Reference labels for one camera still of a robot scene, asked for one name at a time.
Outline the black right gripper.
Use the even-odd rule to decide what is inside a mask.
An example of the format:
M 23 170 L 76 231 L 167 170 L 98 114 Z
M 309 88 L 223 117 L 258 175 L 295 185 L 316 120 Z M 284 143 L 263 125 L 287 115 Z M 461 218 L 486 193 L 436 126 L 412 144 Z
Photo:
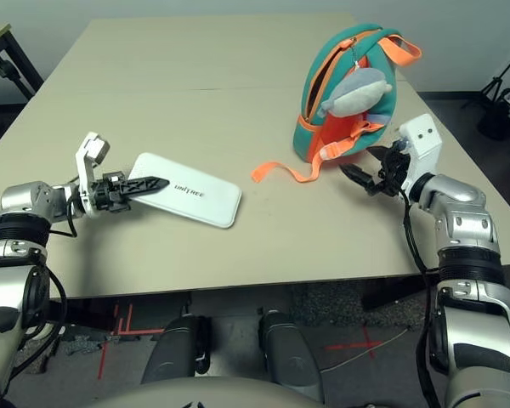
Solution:
M 373 145 L 366 150 L 378 159 L 382 165 L 378 172 L 381 181 L 376 184 L 373 177 L 354 164 L 339 166 L 342 173 L 351 181 L 361 186 L 368 195 L 380 192 L 387 196 L 397 196 L 405 182 L 411 157 L 405 153 L 406 143 L 392 143 L 390 147 Z

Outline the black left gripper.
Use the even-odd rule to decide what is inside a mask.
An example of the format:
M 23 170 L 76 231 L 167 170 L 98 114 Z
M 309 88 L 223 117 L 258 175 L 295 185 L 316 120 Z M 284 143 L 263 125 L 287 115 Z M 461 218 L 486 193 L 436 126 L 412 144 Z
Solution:
M 125 196 L 121 192 L 125 182 Z M 91 197 L 99 211 L 121 213 L 131 210 L 128 198 L 155 194 L 169 186 L 167 179 L 155 176 L 126 180 L 123 172 L 104 173 L 91 184 Z

